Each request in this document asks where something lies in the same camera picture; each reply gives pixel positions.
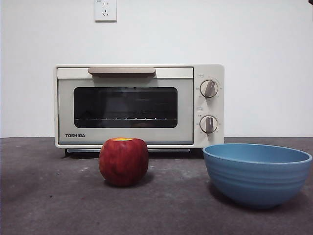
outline timer knob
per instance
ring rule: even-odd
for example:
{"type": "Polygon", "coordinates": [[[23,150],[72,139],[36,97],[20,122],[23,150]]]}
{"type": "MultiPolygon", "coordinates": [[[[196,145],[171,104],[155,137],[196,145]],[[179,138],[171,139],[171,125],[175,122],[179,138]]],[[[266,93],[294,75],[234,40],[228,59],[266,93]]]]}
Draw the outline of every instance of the timer knob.
{"type": "Polygon", "coordinates": [[[204,116],[200,120],[200,128],[203,132],[211,134],[217,129],[217,120],[213,116],[204,116]]]}
{"type": "Polygon", "coordinates": [[[217,93],[217,84],[215,81],[206,80],[200,85],[200,92],[206,98],[212,98],[217,93]]]}

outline toshiba logo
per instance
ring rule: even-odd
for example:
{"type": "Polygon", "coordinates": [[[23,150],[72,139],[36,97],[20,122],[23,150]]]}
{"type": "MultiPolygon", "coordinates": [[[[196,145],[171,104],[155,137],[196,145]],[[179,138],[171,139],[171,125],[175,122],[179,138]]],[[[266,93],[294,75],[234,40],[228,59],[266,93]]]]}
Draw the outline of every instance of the toshiba logo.
{"type": "Polygon", "coordinates": [[[65,137],[85,137],[85,134],[65,134],[65,137]]]}

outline apple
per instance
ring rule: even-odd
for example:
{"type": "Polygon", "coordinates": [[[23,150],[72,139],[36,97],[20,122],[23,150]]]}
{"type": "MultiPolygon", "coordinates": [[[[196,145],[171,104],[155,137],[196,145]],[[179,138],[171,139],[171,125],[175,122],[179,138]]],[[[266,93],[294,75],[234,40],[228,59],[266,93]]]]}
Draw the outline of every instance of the apple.
{"type": "Polygon", "coordinates": [[[140,181],[148,170],[148,148],[136,138],[107,140],[100,150],[99,169],[108,183],[131,186],[140,181]]]}

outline control panel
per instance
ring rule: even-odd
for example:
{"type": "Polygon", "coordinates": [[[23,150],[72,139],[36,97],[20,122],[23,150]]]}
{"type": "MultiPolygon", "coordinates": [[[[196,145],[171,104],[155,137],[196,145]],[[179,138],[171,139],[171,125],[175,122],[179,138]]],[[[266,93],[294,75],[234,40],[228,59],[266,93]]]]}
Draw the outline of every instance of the control panel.
{"type": "Polygon", "coordinates": [[[194,67],[194,143],[205,147],[224,142],[224,68],[194,67]]]}

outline bowl rim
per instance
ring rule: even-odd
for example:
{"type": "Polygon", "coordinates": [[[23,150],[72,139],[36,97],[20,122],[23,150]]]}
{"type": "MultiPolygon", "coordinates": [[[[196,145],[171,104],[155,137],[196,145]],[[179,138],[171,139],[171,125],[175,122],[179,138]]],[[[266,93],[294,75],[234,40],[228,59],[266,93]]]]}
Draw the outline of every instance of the bowl rim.
{"type": "Polygon", "coordinates": [[[223,160],[228,160],[228,161],[233,161],[233,162],[239,162],[239,163],[250,163],[250,164],[265,164],[265,165],[292,165],[292,164],[300,164],[300,163],[306,163],[306,162],[310,162],[312,161],[312,156],[304,151],[298,150],[298,149],[294,149],[294,148],[288,148],[288,147],[282,147],[282,146],[277,146],[277,145],[270,145],[270,144],[258,144],[258,143],[219,143],[219,144],[213,144],[213,145],[209,145],[206,146],[202,149],[203,153],[215,157],[215,158],[219,158],[219,159],[223,159],[223,160]],[[288,149],[291,151],[296,151],[299,153],[303,153],[305,155],[307,155],[307,159],[303,160],[303,161],[297,161],[297,162],[286,162],[286,163],[271,163],[271,162],[257,162],[257,161],[243,161],[243,160],[237,160],[237,159],[233,159],[233,158],[225,158],[222,156],[218,156],[218,155],[214,155],[211,153],[208,153],[206,151],[207,148],[213,147],[213,146],[221,146],[221,145],[257,145],[257,146],[269,146],[269,147],[274,147],[274,148],[284,148],[284,149],[288,149]]]}

